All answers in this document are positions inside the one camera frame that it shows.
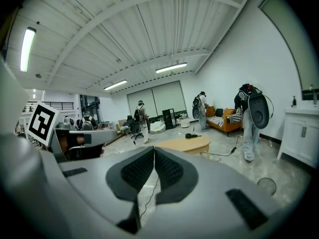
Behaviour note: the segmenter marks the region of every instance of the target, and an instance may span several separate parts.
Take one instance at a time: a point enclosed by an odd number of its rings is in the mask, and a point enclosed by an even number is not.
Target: white pants
[[[207,128],[205,110],[204,111],[199,110],[198,121],[202,130]]]
[[[246,160],[254,160],[254,152],[257,152],[259,128],[255,127],[250,117],[249,110],[243,114],[244,137],[243,150]]]
[[[149,138],[149,129],[148,129],[148,125],[147,125],[146,121],[142,121],[140,123],[140,127],[141,127],[141,132],[142,132],[143,137],[144,137],[144,141],[146,141]]]

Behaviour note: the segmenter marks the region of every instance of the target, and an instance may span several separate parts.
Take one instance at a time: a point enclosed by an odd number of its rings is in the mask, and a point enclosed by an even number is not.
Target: railing
[[[74,103],[73,102],[43,102],[48,106],[51,106],[52,108],[55,108],[56,110],[73,110]],[[27,102],[24,106],[23,113],[30,113],[34,110],[36,106],[36,102]]]

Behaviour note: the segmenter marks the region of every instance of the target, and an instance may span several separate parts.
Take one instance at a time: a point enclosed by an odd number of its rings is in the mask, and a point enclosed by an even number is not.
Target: pillow
[[[234,110],[234,109],[228,109],[228,108],[226,108],[225,111],[224,111],[224,113],[223,113],[222,118],[224,119],[224,118],[226,118],[226,116],[232,115],[232,114],[234,114],[234,113],[235,113],[235,110]]]
[[[215,114],[217,117],[222,117],[224,113],[223,109],[216,109]]]
[[[215,109],[214,106],[210,106],[206,109],[206,116],[207,117],[214,117],[215,116]]]

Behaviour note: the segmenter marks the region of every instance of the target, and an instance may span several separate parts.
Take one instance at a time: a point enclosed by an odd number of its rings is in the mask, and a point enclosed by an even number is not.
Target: wooden table
[[[201,152],[207,153],[209,157],[209,144],[210,140],[205,136],[199,136],[196,138],[178,138],[173,140],[162,141],[156,145],[156,147],[168,148],[178,151],[183,151],[188,154],[197,154]]]

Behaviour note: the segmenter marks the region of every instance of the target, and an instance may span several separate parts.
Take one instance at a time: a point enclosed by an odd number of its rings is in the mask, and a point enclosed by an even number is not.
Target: cabinet door
[[[319,123],[306,122],[299,156],[317,164],[319,152]]]
[[[305,121],[290,119],[285,126],[285,152],[288,155],[297,155],[300,150],[301,137],[303,128],[305,126]]]

